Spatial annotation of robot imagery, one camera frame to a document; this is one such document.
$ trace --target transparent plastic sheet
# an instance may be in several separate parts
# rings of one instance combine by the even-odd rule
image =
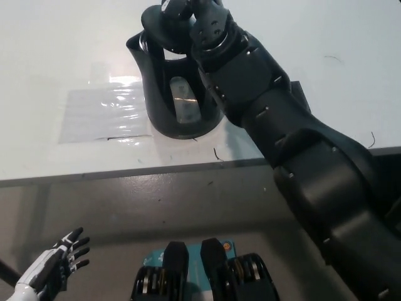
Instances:
[[[68,94],[60,144],[150,135],[142,81],[88,85]]]

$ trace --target white table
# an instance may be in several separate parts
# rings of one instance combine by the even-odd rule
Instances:
[[[0,185],[259,164],[247,135],[225,120],[210,134],[173,140],[60,144],[67,95],[93,65],[139,77],[125,47],[149,0],[13,0],[0,4]],[[313,113],[381,154],[401,147],[401,4],[397,0],[226,0],[258,37]]]

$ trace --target black thread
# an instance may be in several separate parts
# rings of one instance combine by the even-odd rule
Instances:
[[[373,132],[371,132],[371,133],[372,133],[372,137],[373,137],[373,143],[372,143],[372,145],[370,147],[368,147],[368,149],[371,148],[372,146],[374,146],[375,143],[376,143],[375,135],[373,134]]]
[[[216,149],[213,148],[213,150],[214,150],[214,155],[215,155],[216,159],[219,160],[219,161],[224,162],[224,160],[220,159],[219,156],[217,155]]]

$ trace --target robot finger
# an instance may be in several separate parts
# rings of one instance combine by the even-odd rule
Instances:
[[[77,242],[73,243],[73,245],[70,248],[70,252],[73,252],[77,250],[78,248],[86,245],[90,241],[89,237],[82,238],[81,240],[78,240]]]
[[[79,250],[75,254],[71,255],[70,258],[68,259],[68,261],[71,263],[71,262],[77,260],[79,257],[81,257],[85,254],[88,254],[89,251],[90,251],[89,247]]]
[[[63,241],[67,241],[71,244],[73,244],[74,242],[77,241],[78,237],[80,237],[80,235],[83,232],[83,228],[79,227],[78,229],[75,229],[74,231],[72,231],[71,233],[68,233],[68,235],[66,235],[63,238]]]
[[[85,259],[85,260],[82,260],[82,261],[78,262],[77,264],[73,265],[73,266],[70,268],[71,274],[72,274],[72,273],[75,273],[75,272],[78,271],[80,268],[83,268],[83,267],[87,266],[88,264],[89,264],[89,259]]]

